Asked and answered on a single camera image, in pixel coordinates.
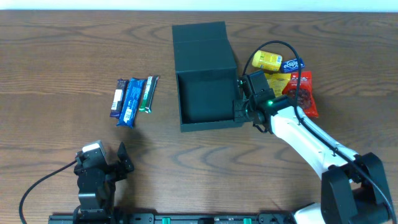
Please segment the yellow candy bag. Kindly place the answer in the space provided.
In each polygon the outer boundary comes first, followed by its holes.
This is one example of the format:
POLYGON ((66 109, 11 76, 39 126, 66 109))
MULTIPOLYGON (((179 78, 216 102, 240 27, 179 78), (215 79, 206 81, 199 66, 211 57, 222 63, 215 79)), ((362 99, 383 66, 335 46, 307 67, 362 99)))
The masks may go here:
POLYGON ((265 73, 265 77, 269 84, 269 87, 273 89, 276 97, 282 96, 282 92, 290 81, 290 73, 265 73))

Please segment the red candy bag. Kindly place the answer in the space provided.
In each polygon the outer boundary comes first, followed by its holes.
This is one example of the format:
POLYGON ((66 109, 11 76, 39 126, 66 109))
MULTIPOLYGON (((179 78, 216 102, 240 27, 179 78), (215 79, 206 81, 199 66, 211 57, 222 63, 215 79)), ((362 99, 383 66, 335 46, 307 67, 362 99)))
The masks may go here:
MULTIPOLYGON (((297 80, 299 77, 298 72, 291 73, 291 78, 282 94, 295 99, 297 90, 297 80)), ((301 73, 300 87, 298 90, 298 105, 303 109, 304 113, 308 117, 317 118, 318 110, 313 98, 313 86, 312 86, 312 73, 311 71, 304 71, 301 73)))

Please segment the dark green box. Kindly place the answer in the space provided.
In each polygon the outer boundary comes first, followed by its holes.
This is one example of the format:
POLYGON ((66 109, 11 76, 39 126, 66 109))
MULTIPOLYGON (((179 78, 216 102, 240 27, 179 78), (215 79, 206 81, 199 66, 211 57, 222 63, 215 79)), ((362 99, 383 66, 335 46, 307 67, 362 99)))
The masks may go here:
POLYGON ((237 128, 238 71, 224 22, 172 27, 182 132, 237 128))

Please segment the blue snack bar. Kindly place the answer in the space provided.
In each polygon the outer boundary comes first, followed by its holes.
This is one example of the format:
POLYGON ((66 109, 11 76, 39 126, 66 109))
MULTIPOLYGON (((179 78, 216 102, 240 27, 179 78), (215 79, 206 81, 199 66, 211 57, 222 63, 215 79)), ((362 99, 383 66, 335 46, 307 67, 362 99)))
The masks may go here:
POLYGON ((116 126, 134 127, 134 120, 139 107, 145 80, 131 78, 123 101, 123 108, 116 126))

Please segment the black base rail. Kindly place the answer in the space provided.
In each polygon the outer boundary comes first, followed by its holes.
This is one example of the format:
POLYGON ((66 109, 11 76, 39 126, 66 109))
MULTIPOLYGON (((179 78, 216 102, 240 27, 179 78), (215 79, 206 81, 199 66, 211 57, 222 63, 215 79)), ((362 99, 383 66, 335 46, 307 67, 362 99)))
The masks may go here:
POLYGON ((290 214, 260 213, 258 215, 154 215, 133 213, 113 218, 84 218, 78 215, 51 215, 48 224, 98 223, 98 224, 294 224, 290 214))

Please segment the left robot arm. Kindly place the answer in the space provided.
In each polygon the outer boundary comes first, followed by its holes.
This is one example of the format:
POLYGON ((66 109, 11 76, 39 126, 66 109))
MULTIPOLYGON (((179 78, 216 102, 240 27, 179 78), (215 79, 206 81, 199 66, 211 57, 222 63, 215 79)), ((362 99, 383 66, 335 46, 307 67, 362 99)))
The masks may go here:
POLYGON ((78 176, 80 212, 73 214, 73 223, 128 223, 129 216, 114 207, 116 182, 134 170, 125 144, 120 143, 118 161, 108 164, 100 140, 85 145, 77 153, 74 173, 78 176))

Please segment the green chocolate bar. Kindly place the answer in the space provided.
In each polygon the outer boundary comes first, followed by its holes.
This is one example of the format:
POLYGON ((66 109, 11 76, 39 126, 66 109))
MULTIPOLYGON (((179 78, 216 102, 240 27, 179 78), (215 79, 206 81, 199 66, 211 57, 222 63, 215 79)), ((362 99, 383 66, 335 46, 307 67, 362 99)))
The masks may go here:
POLYGON ((155 88, 159 80, 159 75, 150 75, 146 81, 144 96, 140 105, 139 111, 145 113, 152 113, 152 101, 154 97, 155 88))

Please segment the blue eclipse mint tin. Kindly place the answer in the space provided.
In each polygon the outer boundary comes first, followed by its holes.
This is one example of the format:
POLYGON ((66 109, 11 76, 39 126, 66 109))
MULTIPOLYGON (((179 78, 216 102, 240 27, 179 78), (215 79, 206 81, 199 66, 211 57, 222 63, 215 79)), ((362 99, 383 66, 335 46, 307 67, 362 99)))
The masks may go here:
POLYGON ((301 58, 298 60, 296 58, 291 59, 291 60, 286 60, 281 63, 280 71, 282 73, 292 73, 296 72, 299 70, 299 64, 301 66, 301 69, 305 67, 305 64, 301 58))

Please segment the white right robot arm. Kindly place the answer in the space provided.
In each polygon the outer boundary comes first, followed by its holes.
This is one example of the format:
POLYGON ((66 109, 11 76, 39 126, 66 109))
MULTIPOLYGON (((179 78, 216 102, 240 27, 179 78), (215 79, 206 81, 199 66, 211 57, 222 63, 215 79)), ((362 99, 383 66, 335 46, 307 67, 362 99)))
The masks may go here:
POLYGON ((295 223, 397 223, 381 160, 335 141, 288 96, 235 100, 236 121, 251 121, 295 149, 322 182, 321 201, 292 215, 295 223))

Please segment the yellow plastic bottle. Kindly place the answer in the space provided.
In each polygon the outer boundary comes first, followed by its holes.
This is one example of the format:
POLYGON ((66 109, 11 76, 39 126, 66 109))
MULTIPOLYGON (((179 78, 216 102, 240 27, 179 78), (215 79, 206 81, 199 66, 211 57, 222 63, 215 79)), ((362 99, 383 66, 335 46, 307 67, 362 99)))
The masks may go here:
POLYGON ((251 64, 256 68, 278 72, 282 65, 282 59, 283 57, 279 54, 258 50, 254 54, 251 64))

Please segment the purple chocolate bar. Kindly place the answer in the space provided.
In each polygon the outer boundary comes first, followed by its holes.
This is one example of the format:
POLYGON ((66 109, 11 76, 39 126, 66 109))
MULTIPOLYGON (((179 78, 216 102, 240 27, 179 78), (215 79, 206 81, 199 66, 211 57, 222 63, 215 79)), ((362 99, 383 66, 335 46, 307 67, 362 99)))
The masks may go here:
POLYGON ((124 97, 126 94, 129 80, 119 79, 114 92, 113 103, 109 116, 111 118, 119 118, 123 109, 124 97))

